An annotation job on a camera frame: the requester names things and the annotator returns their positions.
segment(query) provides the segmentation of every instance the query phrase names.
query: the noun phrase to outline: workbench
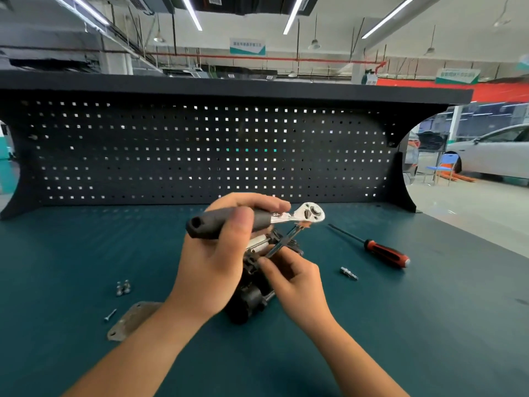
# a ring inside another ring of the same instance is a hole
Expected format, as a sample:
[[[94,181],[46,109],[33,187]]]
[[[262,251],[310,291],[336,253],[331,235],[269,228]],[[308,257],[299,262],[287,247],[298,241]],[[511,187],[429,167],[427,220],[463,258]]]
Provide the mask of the workbench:
[[[327,223],[412,260],[390,268],[326,225],[297,240],[338,322],[411,396],[526,396],[529,260],[384,203],[322,204]],[[0,395],[57,396],[116,346],[108,329],[163,301],[184,223],[204,206],[45,207],[0,222]],[[288,228],[281,227],[283,233]],[[339,273],[345,266],[359,277]],[[117,298],[117,281],[132,292]],[[114,308],[109,323],[103,318]],[[221,313],[159,396],[338,396],[331,371],[274,299],[242,326]]]

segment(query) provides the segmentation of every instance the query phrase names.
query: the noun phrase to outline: pipe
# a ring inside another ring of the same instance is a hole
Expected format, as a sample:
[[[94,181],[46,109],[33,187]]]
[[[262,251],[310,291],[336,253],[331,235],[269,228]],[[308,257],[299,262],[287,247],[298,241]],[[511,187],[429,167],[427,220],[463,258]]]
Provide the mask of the pipe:
[[[0,49],[13,49],[13,50],[40,50],[40,51],[59,51],[59,52],[81,52],[81,53],[100,53],[101,50],[96,49],[64,49],[61,47],[32,47],[32,46],[8,46],[0,45]],[[106,53],[119,53],[129,54],[125,50],[106,50]],[[146,52],[146,55],[174,55],[174,53],[167,52]],[[328,60],[319,58],[293,58],[293,57],[266,57],[261,55],[214,55],[214,54],[178,54],[178,57],[193,57],[193,58],[219,58],[219,59],[235,59],[235,60],[272,60],[272,61],[306,61],[306,62],[327,62],[336,64],[377,64],[379,67],[385,66],[387,61],[365,61],[365,60]]]

